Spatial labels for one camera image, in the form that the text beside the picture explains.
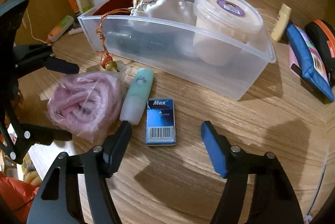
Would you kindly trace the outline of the orange sleeve forearm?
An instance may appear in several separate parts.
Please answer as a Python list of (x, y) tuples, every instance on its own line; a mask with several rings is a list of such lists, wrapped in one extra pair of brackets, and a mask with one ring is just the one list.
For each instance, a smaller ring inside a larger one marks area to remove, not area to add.
[(7, 177), (1, 172), (1, 196), (20, 223), (27, 222), (38, 189), (39, 186)]

